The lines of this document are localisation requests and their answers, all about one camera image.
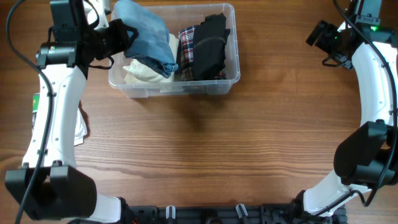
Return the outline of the black cloth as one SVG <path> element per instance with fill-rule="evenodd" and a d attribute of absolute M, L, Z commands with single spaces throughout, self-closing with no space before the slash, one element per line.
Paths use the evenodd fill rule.
<path fill-rule="evenodd" d="M 195 81 L 213 80 L 224 69 L 225 47 L 230 30 L 223 13 L 205 17 L 193 36 L 193 76 Z"/>

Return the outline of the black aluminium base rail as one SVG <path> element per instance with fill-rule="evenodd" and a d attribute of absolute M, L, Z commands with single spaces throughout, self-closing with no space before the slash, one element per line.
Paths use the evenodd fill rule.
<path fill-rule="evenodd" d="M 334 211 L 330 217 L 294 217 L 290 204 L 263 204 L 260 206 L 234 207 L 174 207 L 133 206 L 130 208 L 137 218 L 134 223 L 149 224 L 282 224 L 282 223 L 331 223 L 347 224 L 348 217 L 344 206 Z"/>

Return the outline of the red navy plaid cloth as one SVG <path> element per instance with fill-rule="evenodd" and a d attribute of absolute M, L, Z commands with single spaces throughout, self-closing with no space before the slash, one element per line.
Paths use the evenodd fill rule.
<path fill-rule="evenodd" d="M 178 73 L 181 74 L 182 82 L 202 81 L 204 78 L 196 77 L 194 73 L 194 32 L 196 26 L 190 26 L 178 33 L 179 39 L 179 56 Z"/>

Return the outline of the clear plastic storage bin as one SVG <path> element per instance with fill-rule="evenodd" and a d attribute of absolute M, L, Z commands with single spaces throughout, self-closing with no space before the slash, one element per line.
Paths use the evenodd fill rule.
<path fill-rule="evenodd" d="M 152 96 L 169 95 L 224 95 L 229 92 L 233 84 L 239 81 L 241 72 L 239 67 L 238 38 L 236 33 L 236 18 L 234 7 L 229 3 L 197 4 L 197 5 L 175 5 L 175 6 L 147 6 L 146 9 L 161 17 L 169 32 L 177 35 L 186 27 L 199 24 L 206 16 L 223 13 L 226 17 L 226 28 L 230 30 L 225 47 L 225 71 L 226 80 L 206 80 L 182 82 L 180 76 L 174 76 L 173 82 L 181 83 L 182 92 L 176 94 L 161 93 L 160 87 L 163 83 L 135 83 L 127 84 L 124 77 L 127 71 L 123 66 L 129 65 L 130 60 L 123 53 L 113 55 L 114 65 L 108 73 L 109 85 L 120 90 L 129 98 L 148 98 Z"/>

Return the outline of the blue denim cloth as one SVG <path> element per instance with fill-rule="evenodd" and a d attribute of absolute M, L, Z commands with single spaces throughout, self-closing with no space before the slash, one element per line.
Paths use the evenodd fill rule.
<path fill-rule="evenodd" d="M 165 78 L 178 70 L 169 45 L 169 30 L 163 19 L 131 0 L 116 2 L 114 10 L 125 25 L 137 29 L 136 32 L 128 32 L 129 37 L 134 34 L 137 37 L 130 48 L 124 51 L 126 58 L 138 60 Z"/>

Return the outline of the white printed t-shirt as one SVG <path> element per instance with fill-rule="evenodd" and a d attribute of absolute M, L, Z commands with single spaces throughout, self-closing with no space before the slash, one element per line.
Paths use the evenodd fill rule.
<path fill-rule="evenodd" d="M 35 120 L 39 107 L 40 93 L 35 93 L 32 97 L 32 131 L 34 130 Z M 83 119 L 80 109 L 77 111 L 74 146 L 84 143 L 84 137 L 88 134 L 85 120 Z"/>

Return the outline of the white label on bin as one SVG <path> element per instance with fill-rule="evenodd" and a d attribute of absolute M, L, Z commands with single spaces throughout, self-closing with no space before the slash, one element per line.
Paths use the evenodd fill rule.
<path fill-rule="evenodd" d="M 183 86 L 181 83 L 163 83 L 160 87 L 161 93 L 176 94 L 176 92 L 182 92 Z"/>

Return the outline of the cream cloth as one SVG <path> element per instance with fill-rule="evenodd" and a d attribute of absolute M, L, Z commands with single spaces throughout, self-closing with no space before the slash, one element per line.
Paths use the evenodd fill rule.
<path fill-rule="evenodd" d="M 123 66 L 127 71 L 127 83 L 173 82 L 179 69 L 177 63 L 178 39 L 169 31 L 137 38 L 131 48 L 124 52 L 130 64 Z"/>

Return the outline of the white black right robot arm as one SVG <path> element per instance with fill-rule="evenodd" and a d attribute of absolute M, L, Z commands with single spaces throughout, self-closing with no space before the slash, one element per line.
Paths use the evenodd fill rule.
<path fill-rule="evenodd" d="M 322 64 L 356 72 L 361 123 L 337 148 L 333 170 L 292 202 L 300 223 L 335 222 L 355 197 L 364 207 L 378 190 L 397 183 L 397 33 L 380 25 L 380 1 L 351 1 L 343 23 L 320 21 L 307 38 L 327 53 Z"/>

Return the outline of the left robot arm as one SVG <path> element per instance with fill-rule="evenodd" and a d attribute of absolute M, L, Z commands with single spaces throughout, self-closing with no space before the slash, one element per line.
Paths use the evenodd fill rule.
<path fill-rule="evenodd" d="M 127 50 L 138 32 L 119 19 L 107 20 L 109 1 L 51 1 L 53 25 L 30 66 L 39 74 L 40 98 L 34 130 L 20 169 L 5 185 L 32 220 L 72 223 L 137 223 L 121 197 L 96 189 L 76 168 L 75 130 L 80 98 L 94 60 Z"/>

